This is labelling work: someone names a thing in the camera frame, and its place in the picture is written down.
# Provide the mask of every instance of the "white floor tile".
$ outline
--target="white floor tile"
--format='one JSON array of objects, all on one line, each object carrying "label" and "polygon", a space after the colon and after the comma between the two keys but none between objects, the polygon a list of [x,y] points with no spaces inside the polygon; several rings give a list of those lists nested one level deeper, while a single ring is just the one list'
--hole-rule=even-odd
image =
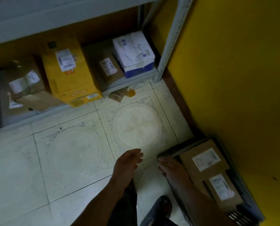
[{"label": "white floor tile", "polygon": [[31,123],[33,133],[37,133],[37,132],[43,131],[47,128],[51,128],[55,125],[59,125],[66,121],[70,121],[74,118],[88,114],[95,110],[96,110],[96,108],[95,108],[94,102],[89,102],[80,107],[76,107],[76,108],[71,107],[71,108],[65,109],[61,112],[51,114],[45,118],[42,118],[40,120],[37,120],[37,121],[34,121]]},{"label": "white floor tile", "polygon": [[107,185],[111,177],[69,194],[50,204],[54,225],[70,226],[89,202]]},{"label": "white floor tile", "polygon": [[32,134],[31,125],[26,124],[18,128],[0,132],[0,147],[15,140],[24,138]]},{"label": "white floor tile", "polygon": [[168,87],[163,85],[155,88],[154,91],[178,141],[181,143],[193,138],[193,134]]},{"label": "white floor tile", "polygon": [[49,202],[113,172],[115,161],[96,111],[34,135]]},{"label": "white floor tile", "polygon": [[161,78],[161,80],[158,82],[158,83],[154,83],[153,82],[153,79],[149,79],[149,83],[151,84],[151,87],[154,89],[154,88],[157,88],[159,86],[162,86],[162,85],[165,85],[165,81],[163,80],[163,78]]},{"label": "white floor tile", "polygon": [[[135,91],[136,95],[138,95],[138,94],[144,93],[146,91],[149,91],[152,88],[151,88],[149,81],[145,80],[145,81],[142,81],[142,82],[139,82],[137,84],[130,86],[130,89],[133,89]],[[123,104],[128,100],[129,100],[129,97],[124,96],[121,103],[119,103],[119,102],[114,101],[113,99],[110,99],[109,95],[106,95],[101,99],[95,100],[94,102],[95,102],[96,108],[101,109],[106,106],[116,106],[119,104]]]},{"label": "white floor tile", "polygon": [[178,143],[153,90],[98,113],[115,159],[134,148],[146,159]]},{"label": "white floor tile", "polygon": [[52,226],[54,225],[48,205],[14,219],[3,226]]},{"label": "white floor tile", "polygon": [[185,221],[180,207],[170,189],[168,181],[157,169],[157,158],[152,157],[139,164],[135,171],[135,184],[137,189],[137,221],[141,224],[155,201],[161,195],[167,195],[172,203],[170,220],[179,226],[189,226]]},{"label": "white floor tile", "polygon": [[0,147],[0,224],[47,203],[33,136]]}]

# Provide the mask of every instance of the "person's left hand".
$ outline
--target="person's left hand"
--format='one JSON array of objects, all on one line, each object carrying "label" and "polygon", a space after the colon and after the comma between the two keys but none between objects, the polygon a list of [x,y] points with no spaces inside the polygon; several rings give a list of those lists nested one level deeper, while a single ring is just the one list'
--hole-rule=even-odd
[{"label": "person's left hand", "polygon": [[133,149],[123,153],[115,163],[110,183],[123,192],[134,177],[134,170],[138,167],[137,163],[142,162],[142,156],[141,149]]}]

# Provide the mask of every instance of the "hand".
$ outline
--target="hand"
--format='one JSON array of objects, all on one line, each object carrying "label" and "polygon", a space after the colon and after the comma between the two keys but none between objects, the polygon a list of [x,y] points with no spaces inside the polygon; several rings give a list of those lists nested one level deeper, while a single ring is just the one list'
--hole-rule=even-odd
[{"label": "hand", "polygon": [[160,157],[158,169],[166,177],[169,183],[178,191],[192,186],[189,176],[183,165],[177,162],[173,157]]},{"label": "hand", "polygon": [[113,184],[117,190],[123,192],[134,177],[134,170],[138,167],[137,163],[141,163],[143,153],[141,149],[133,149],[123,153],[114,166],[113,175],[110,183]]}]

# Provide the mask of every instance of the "person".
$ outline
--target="person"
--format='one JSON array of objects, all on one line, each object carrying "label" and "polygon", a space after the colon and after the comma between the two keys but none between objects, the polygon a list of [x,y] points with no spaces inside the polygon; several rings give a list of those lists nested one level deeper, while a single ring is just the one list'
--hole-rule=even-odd
[{"label": "person", "polygon": [[[137,225],[137,195],[133,192],[133,176],[137,164],[142,162],[141,149],[126,151],[117,159],[112,177],[103,190],[86,206],[71,226]],[[193,225],[235,226],[216,203],[196,188],[183,165],[172,157],[160,157],[158,169],[177,191]],[[168,217],[172,205],[168,197],[157,199],[141,226],[176,225]]]}]

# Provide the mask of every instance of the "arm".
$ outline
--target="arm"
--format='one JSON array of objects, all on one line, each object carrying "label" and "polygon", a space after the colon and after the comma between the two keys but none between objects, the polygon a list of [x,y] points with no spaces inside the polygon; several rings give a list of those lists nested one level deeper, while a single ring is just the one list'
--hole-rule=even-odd
[{"label": "arm", "polygon": [[213,200],[191,183],[183,165],[172,157],[161,157],[159,170],[177,190],[194,225],[235,226]]},{"label": "arm", "polygon": [[134,176],[137,163],[142,162],[142,156],[141,149],[129,150],[120,156],[107,186],[87,205],[71,226],[106,226],[113,208]]}]

